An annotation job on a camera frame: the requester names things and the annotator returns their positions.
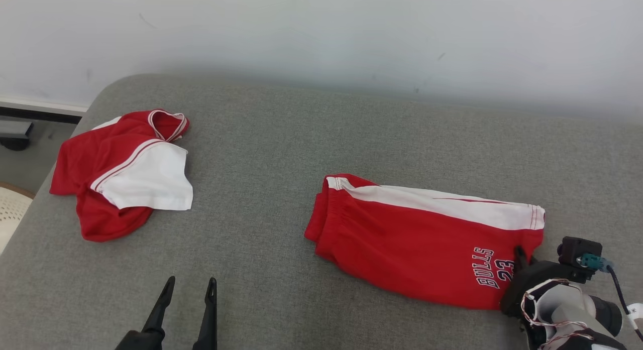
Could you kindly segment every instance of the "cable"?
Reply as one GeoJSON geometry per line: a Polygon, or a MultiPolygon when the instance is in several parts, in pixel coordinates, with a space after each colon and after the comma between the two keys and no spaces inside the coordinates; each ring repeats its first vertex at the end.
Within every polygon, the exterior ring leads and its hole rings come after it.
{"type": "MultiPolygon", "coordinates": [[[[614,269],[610,266],[606,266],[607,270],[609,271],[609,274],[611,275],[611,279],[614,280],[614,286],[616,286],[616,292],[618,293],[618,299],[620,300],[620,306],[623,307],[623,310],[625,311],[625,315],[629,315],[629,311],[627,310],[627,305],[625,304],[625,299],[623,299],[623,291],[620,290],[620,284],[618,284],[618,279],[616,277],[616,273],[614,272],[614,269]]],[[[639,329],[634,329],[638,337],[643,341],[643,334],[641,334],[641,331],[639,329]]]]}

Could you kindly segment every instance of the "couch cushion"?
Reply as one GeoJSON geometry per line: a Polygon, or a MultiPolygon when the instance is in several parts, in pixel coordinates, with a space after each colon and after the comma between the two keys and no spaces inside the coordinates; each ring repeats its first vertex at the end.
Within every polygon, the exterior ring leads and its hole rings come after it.
{"type": "MultiPolygon", "coordinates": [[[[192,209],[156,210],[130,236],[92,243],[50,177],[0,256],[2,348],[113,349],[170,275],[164,348],[196,341],[211,276],[220,348],[525,348],[516,319],[407,299],[315,256],[303,231],[324,175],[338,172],[538,204],[538,258],[555,261],[563,236],[602,242],[627,301],[641,300],[639,127],[138,75],[107,87],[76,133],[155,107],[191,121],[176,143],[189,151],[192,209]]],[[[604,274],[584,289],[617,302],[604,274]]]]}

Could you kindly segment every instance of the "red shorts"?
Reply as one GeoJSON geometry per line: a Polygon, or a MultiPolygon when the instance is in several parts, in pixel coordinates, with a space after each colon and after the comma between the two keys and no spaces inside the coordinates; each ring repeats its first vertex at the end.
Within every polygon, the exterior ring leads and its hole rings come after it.
{"type": "Polygon", "coordinates": [[[384,290],[498,309],[513,275],[543,240],[545,210],[523,203],[327,176],[305,237],[315,253],[384,290]]]}

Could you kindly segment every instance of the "baseboard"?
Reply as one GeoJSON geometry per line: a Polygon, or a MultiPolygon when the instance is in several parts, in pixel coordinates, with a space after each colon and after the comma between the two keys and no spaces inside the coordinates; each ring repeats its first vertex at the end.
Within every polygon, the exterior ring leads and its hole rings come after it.
{"type": "Polygon", "coordinates": [[[0,118],[8,116],[10,118],[29,119],[30,121],[48,121],[58,123],[78,124],[82,116],[58,114],[57,112],[36,111],[27,109],[14,109],[11,107],[0,106],[0,118]]]}
{"type": "Polygon", "coordinates": [[[33,110],[41,112],[49,112],[52,114],[64,114],[73,116],[83,116],[87,112],[87,107],[64,105],[57,103],[47,103],[44,101],[25,100],[18,98],[9,98],[7,96],[0,96],[0,107],[7,107],[11,109],[33,110]]]}

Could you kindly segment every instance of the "floor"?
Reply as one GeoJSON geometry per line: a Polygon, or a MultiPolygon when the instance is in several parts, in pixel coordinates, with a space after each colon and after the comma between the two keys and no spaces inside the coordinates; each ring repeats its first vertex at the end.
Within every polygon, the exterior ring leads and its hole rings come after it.
{"type": "MultiPolygon", "coordinates": [[[[0,116],[8,121],[27,119],[0,116]]],[[[0,181],[36,193],[56,162],[58,149],[71,137],[76,124],[31,121],[34,128],[29,135],[30,145],[23,151],[10,151],[0,146],[0,181]]]]}

